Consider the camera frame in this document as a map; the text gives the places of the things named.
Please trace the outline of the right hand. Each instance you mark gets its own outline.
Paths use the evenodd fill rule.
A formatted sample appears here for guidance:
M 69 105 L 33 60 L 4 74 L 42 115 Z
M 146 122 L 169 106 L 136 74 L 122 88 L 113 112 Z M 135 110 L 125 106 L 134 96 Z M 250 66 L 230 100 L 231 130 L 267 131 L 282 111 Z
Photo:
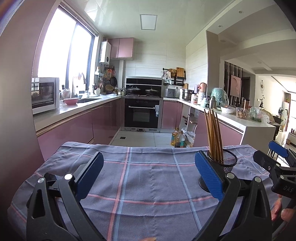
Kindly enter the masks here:
M 289 222 L 293 218 L 295 210 L 289 208 L 283 209 L 281 200 L 282 196 L 278 194 L 278 199 L 271 210 L 271 220 L 275 221 L 280 216 L 283 221 Z

